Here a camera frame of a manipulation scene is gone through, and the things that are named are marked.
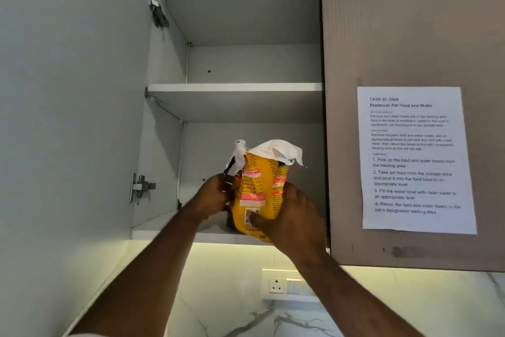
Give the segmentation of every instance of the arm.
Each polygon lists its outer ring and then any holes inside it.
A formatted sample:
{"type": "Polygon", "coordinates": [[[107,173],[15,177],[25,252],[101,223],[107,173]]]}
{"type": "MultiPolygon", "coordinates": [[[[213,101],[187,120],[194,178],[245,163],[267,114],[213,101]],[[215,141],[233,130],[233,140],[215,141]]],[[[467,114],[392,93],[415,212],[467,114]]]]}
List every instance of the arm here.
{"type": "Polygon", "coordinates": [[[208,179],[98,297],[71,334],[161,337],[198,226],[229,201],[223,175],[208,179]]]}
{"type": "Polygon", "coordinates": [[[324,223],[295,186],[284,186],[276,219],[251,213],[250,220],[292,260],[345,336],[421,336],[326,253],[324,223]]]}

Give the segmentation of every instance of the white marble wall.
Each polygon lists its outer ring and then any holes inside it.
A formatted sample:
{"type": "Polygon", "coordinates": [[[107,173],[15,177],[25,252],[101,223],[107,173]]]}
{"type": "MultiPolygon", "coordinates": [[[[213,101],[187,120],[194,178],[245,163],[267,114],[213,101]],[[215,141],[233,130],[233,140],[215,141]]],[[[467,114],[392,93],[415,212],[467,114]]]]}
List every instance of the white marble wall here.
{"type": "MultiPolygon", "coordinates": [[[[131,241],[125,263],[147,244],[131,241]]],[[[263,301],[261,269],[294,269],[274,247],[194,244],[170,337],[340,337],[321,304],[263,301]]],[[[345,268],[426,336],[504,336],[505,274],[345,268]]]]}

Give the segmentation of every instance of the cabinet door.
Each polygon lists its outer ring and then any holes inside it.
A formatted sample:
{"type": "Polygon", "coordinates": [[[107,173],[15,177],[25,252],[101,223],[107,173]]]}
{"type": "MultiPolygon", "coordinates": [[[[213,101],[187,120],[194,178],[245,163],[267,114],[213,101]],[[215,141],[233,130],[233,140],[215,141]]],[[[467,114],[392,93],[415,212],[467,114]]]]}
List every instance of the cabinet door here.
{"type": "Polygon", "coordinates": [[[148,0],[0,0],[0,335],[62,335],[130,236],[148,0]]]}
{"type": "Polygon", "coordinates": [[[331,252],[505,271],[503,0],[322,0],[331,252]],[[478,235],[363,229],[357,86],[461,87],[478,235]]]}

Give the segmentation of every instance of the yellow bag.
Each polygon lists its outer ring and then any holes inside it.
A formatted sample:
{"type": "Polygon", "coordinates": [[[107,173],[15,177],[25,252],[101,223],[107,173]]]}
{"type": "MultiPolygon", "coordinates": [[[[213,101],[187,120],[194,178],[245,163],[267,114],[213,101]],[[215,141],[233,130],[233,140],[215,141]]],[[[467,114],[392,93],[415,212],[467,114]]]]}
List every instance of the yellow bag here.
{"type": "Polygon", "coordinates": [[[249,221],[251,212],[275,219],[282,206],[282,193],[289,165],[302,164],[299,147],[283,140],[271,140],[245,152],[245,142],[235,142],[235,152],[225,173],[233,174],[239,190],[233,203],[237,230],[267,243],[271,241],[249,221]]]}

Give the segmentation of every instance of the left hand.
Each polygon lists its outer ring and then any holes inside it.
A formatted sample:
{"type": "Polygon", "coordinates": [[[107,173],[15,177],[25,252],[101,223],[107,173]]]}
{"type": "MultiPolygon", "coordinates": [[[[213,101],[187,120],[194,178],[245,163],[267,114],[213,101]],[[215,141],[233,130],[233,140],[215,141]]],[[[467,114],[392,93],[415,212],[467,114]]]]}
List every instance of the left hand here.
{"type": "Polygon", "coordinates": [[[196,195],[186,204],[198,216],[200,221],[205,221],[209,216],[220,212],[227,202],[234,200],[235,192],[223,192],[224,174],[212,176],[200,187],[196,195]]]}

